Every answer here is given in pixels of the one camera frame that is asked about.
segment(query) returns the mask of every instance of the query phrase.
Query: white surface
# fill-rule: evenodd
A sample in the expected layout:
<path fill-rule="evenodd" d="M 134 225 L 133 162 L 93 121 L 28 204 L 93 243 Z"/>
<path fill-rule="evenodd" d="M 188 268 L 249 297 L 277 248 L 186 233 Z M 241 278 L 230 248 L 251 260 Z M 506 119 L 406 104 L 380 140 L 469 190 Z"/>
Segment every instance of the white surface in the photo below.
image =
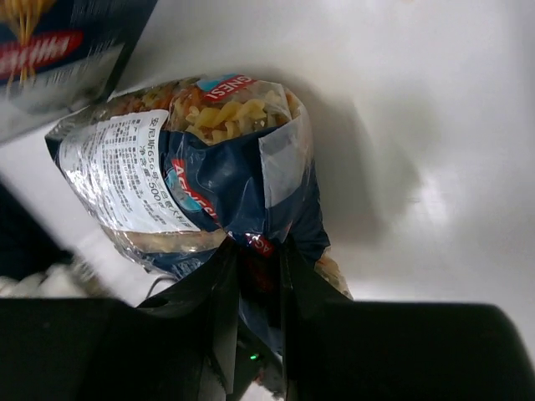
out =
<path fill-rule="evenodd" d="M 532 0 L 160 0 L 120 90 L 287 84 L 355 298 L 495 303 L 535 356 L 534 18 Z M 0 171 L 77 244 L 96 224 L 39 136 L 0 149 Z"/>
<path fill-rule="evenodd" d="M 271 393 L 264 387 L 260 387 L 255 382 L 252 382 L 247 391 L 243 394 L 242 401 L 273 401 Z"/>

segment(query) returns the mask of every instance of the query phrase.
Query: plastic bag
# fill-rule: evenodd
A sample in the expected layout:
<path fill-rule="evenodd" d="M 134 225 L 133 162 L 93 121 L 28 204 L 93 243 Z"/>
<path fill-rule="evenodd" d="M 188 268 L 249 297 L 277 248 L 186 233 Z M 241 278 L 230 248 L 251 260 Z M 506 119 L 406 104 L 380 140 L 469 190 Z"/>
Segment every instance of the plastic bag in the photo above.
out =
<path fill-rule="evenodd" d="M 353 299 L 348 283 L 345 281 L 345 278 L 338 267 L 338 263 L 332 258 L 326 254 L 321 256 L 314 266 L 314 271 L 347 298 Z"/>
<path fill-rule="evenodd" d="M 270 257 L 291 234 L 311 266 L 329 246 L 308 114 L 280 84 L 158 85 L 62 120 L 47 143 L 118 250 L 147 267 L 183 278 L 226 235 Z"/>

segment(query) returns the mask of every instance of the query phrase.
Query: transparent plastic window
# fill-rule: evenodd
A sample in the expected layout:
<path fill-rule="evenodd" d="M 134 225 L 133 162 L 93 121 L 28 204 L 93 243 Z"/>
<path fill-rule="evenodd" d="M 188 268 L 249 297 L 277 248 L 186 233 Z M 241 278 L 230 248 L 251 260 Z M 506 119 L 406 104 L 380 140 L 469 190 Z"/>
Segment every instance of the transparent plastic window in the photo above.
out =
<path fill-rule="evenodd" d="M 281 84 L 252 81 L 222 99 L 212 99 L 198 84 L 171 101 L 170 130 L 191 132 L 208 145 L 231 140 L 292 119 Z"/>
<path fill-rule="evenodd" d="M 348 283 L 345 281 L 342 272 L 338 267 L 338 263 L 327 255 L 327 251 L 316 262 L 314 271 L 317 272 L 326 282 L 336 288 L 340 293 L 349 299 L 353 299 Z"/>
<path fill-rule="evenodd" d="M 266 208 L 284 201 L 302 184 L 313 159 L 308 112 L 288 89 L 285 98 L 292 121 L 258 140 Z"/>

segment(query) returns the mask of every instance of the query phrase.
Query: black object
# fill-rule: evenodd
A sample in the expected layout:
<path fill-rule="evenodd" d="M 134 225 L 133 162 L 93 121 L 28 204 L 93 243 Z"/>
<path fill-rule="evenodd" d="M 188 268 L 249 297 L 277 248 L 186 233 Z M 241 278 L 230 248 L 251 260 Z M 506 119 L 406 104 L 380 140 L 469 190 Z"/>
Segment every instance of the black object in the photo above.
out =
<path fill-rule="evenodd" d="M 497 307 L 351 302 L 283 253 L 289 399 L 534 400 L 532 366 Z"/>
<path fill-rule="evenodd" d="M 22 280 L 70 257 L 0 181 L 0 276 Z"/>
<path fill-rule="evenodd" d="M 17 227 L 0 226 L 15 247 L 40 249 L 44 261 L 68 255 L 0 193 L 3 216 L 17 216 Z M 2 398 L 231 401 L 256 379 L 288 400 L 535 399 L 532 367 L 499 309 L 351 302 L 291 240 L 280 252 L 283 376 L 237 317 L 237 255 L 226 240 L 137 309 L 113 299 L 0 300 Z M 30 255 L 9 260 L 21 272 L 46 268 Z"/>

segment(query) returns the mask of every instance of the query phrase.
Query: spiral pasta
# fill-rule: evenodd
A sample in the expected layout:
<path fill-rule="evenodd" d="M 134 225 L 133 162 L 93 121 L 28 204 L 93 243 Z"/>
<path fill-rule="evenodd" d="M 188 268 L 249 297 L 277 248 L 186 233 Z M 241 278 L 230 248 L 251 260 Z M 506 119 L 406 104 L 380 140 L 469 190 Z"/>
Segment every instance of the spiral pasta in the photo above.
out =
<path fill-rule="evenodd" d="M 208 145 L 274 128 L 292 119 L 280 84 L 255 81 L 217 102 L 195 84 L 171 101 L 171 129 L 194 134 Z"/>

